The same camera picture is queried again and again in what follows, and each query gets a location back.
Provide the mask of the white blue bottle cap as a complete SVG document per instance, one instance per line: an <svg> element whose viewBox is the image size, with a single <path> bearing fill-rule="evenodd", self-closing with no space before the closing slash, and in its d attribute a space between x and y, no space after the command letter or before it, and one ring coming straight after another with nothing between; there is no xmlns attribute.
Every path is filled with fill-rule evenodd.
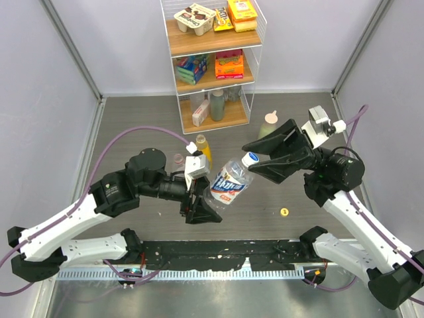
<svg viewBox="0 0 424 318"><path fill-rule="evenodd" d="M259 163L259 157L253 152L247 152L242 158L241 162L245 167Z"/></svg>

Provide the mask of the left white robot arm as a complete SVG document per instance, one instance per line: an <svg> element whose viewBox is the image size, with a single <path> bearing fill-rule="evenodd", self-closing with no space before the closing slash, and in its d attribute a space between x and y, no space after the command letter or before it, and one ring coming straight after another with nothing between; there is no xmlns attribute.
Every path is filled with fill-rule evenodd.
<svg viewBox="0 0 424 318"><path fill-rule="evenodd" d="M189 157L184 177L167 174L165 167L165 154L146 148L133 156L124 169L103 176L80 200L49 220L29 229L9 229L9 245L18 253L11 259L14 275L33 283L75 264L98 260L113 264L138 262L144 247L133 230L88 240L78 240L76 236L138 208L142 196L180 203L180 214L187 224L222 221L203 199L203 190L209 185L205 176L209 163L205 155L196 152Z"/></svg>

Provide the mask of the yellow honey pomelo drink bottle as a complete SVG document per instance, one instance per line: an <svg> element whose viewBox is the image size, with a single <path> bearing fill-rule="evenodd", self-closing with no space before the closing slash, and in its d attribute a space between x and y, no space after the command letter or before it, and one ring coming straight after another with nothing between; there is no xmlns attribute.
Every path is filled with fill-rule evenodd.
<svg viewBox="0 0 424 318"><path fill-rule="evenodd" d="M202 151L204 155L206 155L208 161L209 161L209 168L212 169L213 167L213 160L211 155L211 149L209 146L209 143L206 139L206 137L203 134L198 134L196 136L195 144L198 150Z"/></svg>

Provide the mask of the yellow bottle cap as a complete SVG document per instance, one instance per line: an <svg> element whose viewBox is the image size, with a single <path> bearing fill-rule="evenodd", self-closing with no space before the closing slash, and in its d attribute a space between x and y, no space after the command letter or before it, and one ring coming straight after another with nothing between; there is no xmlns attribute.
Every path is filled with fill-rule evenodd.
<svg viewBox="0 0 424 318"><path fill-rule="evenodd" d="M290 214L289 210L287 208L281 208L280 215L282 217L287 217Z"/></svg>

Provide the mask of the clear blue-label water bottle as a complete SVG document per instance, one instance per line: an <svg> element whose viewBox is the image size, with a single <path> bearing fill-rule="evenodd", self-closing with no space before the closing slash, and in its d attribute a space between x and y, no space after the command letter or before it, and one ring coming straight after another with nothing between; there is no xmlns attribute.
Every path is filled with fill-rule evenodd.
<svg viewBox="0 0 424 318"><path fill-rule="evenodd" d="M230 159L203 193L208 206L220 212L232 205L254 179L254 174L248 168L242 164L241 158Z"/></svg>

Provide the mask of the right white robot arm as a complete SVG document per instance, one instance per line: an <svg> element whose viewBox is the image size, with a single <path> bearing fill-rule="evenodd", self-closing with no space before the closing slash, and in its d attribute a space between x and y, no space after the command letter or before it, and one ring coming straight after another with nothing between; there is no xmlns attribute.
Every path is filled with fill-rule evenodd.
<svg viewBox="0 0 424 318"><path fill-rule="evenodd" d="M361 245L355 248L316 226L301 235L300 256L308 262L323 258L342 266L361 279L384 307L396 309L423 287L423 251L402 243L355 195L365 172L360 156L323 148L325 141L345 129L342 120L310 120L299 127L290 119L242 149L269 157L249 170L276 184L302 171L306 196Z"/></svg>

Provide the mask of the clear red-label water bottle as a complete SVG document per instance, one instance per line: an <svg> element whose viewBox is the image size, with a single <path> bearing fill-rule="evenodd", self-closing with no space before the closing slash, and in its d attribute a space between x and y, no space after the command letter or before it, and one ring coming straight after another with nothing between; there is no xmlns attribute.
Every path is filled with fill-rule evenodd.
<svg viewBox="0 0 424 318"><path fill-rule="evenodd" d="M186 162L186 159L182 154L180 153L175 154L173 157L173 162L172 162L172 173L173 174L184 173L185 162Z"/></svg>

